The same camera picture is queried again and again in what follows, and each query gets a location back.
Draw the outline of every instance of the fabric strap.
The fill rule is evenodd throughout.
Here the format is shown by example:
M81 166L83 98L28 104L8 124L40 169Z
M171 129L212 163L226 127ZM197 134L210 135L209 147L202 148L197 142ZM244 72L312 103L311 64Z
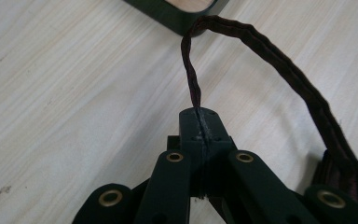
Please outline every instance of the fabric strap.
M333 117L328 103L303 72L253 25L230 21L218 16L200 17L182 40L182 57L194 107L200 107L201 90L190 61L191 37L204 30L239 38L254 53L271 64L290 87L305 101L312 119L327 147L314 181L341 189L358 202L358 160Z

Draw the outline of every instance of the bag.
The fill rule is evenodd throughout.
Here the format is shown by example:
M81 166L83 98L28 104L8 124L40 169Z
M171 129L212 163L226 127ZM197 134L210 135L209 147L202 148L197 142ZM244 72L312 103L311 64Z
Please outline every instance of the bag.
M200 107L201 90L189 54L191 37L209 29L218 34L239 38L253 52L271 64L290 87L305 101L327 150L318 165L312 184L323 184L347 193L358 202L358 160L333 117L328 103L293 62L254 26L218 16L200 17L184 35L182 57L194 107Z

